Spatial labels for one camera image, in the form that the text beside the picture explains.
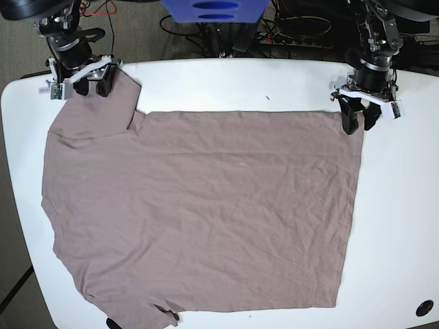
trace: floor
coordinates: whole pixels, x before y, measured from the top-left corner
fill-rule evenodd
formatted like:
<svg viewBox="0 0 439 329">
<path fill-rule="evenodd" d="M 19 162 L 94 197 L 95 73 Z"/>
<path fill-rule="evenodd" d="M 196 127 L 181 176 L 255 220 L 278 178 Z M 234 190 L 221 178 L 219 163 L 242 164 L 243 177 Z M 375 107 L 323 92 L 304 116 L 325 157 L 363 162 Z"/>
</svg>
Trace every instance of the floor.
<svg viewBox="0 0 439 329">
<path fill-rule="evenodd" d="M 124 62 L 199 57 L 196 47 L 184 38 L 160 30 L 158 21 L 167 14 L 160 2 L 117 2 L 117 15 L 112 21 L 116 36 L 115 56 Z M 107 17 L 82 19 L 81 26 L 104 28 L 107 36 L 93 45 L 93 51 L 96 54 L 110 52 L 111 36 Z M 0 17 L 0 45 L 0 93 L 9 82 L 46 69 L 44 62 L 49 57 L 49 50 L 45 39 L 38 37 L 31 23 L 12 23 Z M 0 125 L 0 301 L 31 265 L 12 193 L 2 127 Z M 35 275 L 25 283 L 0 316 L 0 329 L 15 328 L 55 328 Z M 423 328 L 439 328 L 439 324 Z"/>
</svg>

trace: red wire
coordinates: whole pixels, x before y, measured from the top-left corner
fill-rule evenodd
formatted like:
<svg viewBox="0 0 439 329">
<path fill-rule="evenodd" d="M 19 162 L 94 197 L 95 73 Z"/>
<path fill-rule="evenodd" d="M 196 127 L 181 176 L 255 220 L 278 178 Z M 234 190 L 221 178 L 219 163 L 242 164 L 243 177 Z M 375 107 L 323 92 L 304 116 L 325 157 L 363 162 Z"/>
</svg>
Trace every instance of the red wire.
<svg viewBox="0 0 439 329">
<path fill-rule="evenodd" d="M 88 1 L 81 2 L 80 4 L 80 12 L 83 15 L 87 15 L 87 16 L 108 16 L 108 15 L 114 15 L 117 13 L 117 7 L 115 5 L 114 2 L 112 2 L 112 0 L 108 1 L 109 3 L 112 4 L 114 10 L 112 12 L 86 12 L 86 7 L 88 6 Z"/>
</svg>

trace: mauve t-shirt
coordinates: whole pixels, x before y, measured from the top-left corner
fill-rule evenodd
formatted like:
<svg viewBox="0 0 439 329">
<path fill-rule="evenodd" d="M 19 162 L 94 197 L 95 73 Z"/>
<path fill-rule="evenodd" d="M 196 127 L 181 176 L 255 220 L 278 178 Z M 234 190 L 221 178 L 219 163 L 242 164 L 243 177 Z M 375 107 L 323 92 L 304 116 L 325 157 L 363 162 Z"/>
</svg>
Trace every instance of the mauve t-shirt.
<svg viewBox="0 0 439 329">
<path fill-rule="evenodd" d="M 84 298 L 123 329 L 334 307 L 362 129 L 328 112 L 145 115 L 140 90 L 122 71 L 108 98 L 92 84 L 47 136 L 43 208 Z"/>
</svg>

